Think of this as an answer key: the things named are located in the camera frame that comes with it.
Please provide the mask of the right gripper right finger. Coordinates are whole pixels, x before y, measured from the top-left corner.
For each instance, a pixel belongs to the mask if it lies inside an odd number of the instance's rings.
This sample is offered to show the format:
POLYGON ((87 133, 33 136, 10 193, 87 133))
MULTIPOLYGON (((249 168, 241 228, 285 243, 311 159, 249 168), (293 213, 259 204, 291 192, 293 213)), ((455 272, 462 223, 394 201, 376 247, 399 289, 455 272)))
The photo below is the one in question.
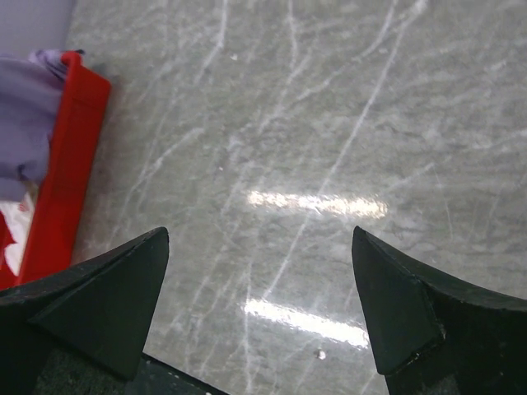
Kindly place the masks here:
POLYGON ((524 394, 526 302, 411 258, 360 227, 352 263, 391 394, 524 394))

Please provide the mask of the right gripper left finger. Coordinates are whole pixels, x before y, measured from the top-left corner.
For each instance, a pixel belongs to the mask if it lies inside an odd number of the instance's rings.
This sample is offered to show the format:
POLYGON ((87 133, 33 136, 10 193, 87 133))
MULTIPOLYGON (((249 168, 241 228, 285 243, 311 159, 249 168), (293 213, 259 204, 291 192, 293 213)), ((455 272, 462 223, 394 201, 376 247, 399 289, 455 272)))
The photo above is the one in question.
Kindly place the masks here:
POLYGON ((1 293, 3 394, 122 394, 136 377, 169 258, 158 227, 1 293))

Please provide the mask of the red plastic bin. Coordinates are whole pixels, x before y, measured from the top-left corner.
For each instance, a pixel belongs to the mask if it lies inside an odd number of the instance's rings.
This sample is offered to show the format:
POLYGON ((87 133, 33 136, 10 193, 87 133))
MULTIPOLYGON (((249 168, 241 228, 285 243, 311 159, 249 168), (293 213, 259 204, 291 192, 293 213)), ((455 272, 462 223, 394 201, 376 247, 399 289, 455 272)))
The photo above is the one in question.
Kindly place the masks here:
POLYGON ((2 290, 60 272, 72 261, 111 84, 83 66, 79 53, 66 52, 61 61, 68 66, 68 74, 49 170, 41 184, 20 271, 15 273, 1 258, 2 290))

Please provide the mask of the purple t shirt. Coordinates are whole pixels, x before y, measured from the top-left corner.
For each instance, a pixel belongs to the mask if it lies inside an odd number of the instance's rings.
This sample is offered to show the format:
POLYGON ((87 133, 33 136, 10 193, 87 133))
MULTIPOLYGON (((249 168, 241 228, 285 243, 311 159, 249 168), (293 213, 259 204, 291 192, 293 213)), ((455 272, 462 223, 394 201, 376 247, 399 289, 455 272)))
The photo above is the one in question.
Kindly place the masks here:
POLYGON ((19 202, 49 164, 68 66, 64 52, 39 49, 27 59, 1 57, 1 199, 19 202))

